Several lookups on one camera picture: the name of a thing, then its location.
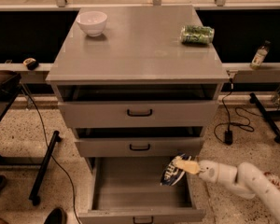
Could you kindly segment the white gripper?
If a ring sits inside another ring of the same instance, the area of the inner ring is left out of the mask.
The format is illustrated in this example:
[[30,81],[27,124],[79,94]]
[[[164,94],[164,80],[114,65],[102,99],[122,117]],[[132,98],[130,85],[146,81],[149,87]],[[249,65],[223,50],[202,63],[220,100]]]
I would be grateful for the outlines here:
[[173,164],[176,168],[187,173],[192,175],[198,174],[198,177],[203,181],[220,184],[239,197],[245,199],[255,197],[255,193],[251,189],[242,183],[238,183],[238,169],[235,166],[208,160],[200,161],[198,164],[196,161],[181,159],[174,159]]

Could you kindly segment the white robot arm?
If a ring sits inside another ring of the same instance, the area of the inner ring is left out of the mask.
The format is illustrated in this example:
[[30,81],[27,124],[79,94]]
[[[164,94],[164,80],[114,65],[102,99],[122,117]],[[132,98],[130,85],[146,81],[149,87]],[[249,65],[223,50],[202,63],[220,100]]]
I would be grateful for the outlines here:
[[246,199],[258,196],[280,223],[280,190],[263,172],[249,162],[237,167],[214,161],[186,161],[175,157],[172,170],[197,175],[201,180],[218,183],[235,195]]

